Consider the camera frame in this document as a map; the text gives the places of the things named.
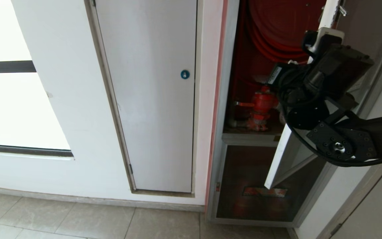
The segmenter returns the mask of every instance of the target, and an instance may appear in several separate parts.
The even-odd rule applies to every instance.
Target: label
[[[273,84],[276,80],[276,77],[278,77],[278,74],[281,72],[282,67],[277,67],[275,71],[273,72],[272,76],[269,78],[268,84]]]

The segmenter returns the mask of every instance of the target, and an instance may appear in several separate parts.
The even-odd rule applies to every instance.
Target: robotic arm
[[[358,103],[347,93],[374,62],[350,46],[341,45],[343,36],[328,28],[307,32],[302,48],[312,63],[278,63],[269,83],[277,89],[291,131],[312,152],[341,167],[380,164],[382,117],[359,118],[351,111]],[[327,102],[337,109],[329,110]],[[306,137],[316,148],[296,129],[309,130]]]

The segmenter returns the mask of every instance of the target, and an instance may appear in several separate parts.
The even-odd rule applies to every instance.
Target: open cabinet door
[[[339,12],[338,4],[339,1],[336,4],[327,1],[320,27],[333,25],[335,15]],[[359,103],[353,111],[361,118],[366,118],[382,89],[382,1],[353,0],[348,1],[342,11],[344,8],[346,16],[340,17],[337,27],[345,33],[343,44],[369,55],[375,62],[349,90]],[[316,158],[285,126],[264,186],[268,189],[274,187]]]

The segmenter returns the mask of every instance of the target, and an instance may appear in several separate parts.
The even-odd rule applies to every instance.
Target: baseboard
[[[152,208],[152,209],[204,212],[203,205],[192,205],[192,204],[176,204],[176,203],[153,202],[153,201],[132,201],[132,200],[120,200],[120,199],[76,197],[76,196],[57,195],[57,194],[25,192],[25,191],[18,191],[13,189],[2,189],[2,188],[0,188],[0,194],[7,194],[7,195],[18,196],[18,197],[39,198],[39,199],[46,199],[46,200],[71,201],[71,202],[79,202],[79,203],[103,204],[103,205],[122,206],[122,207],[142,207],[142,208]]]
[[[290,235],[291,239],[298,239],[297,233],[292,227],[287,227],[288,234]]]

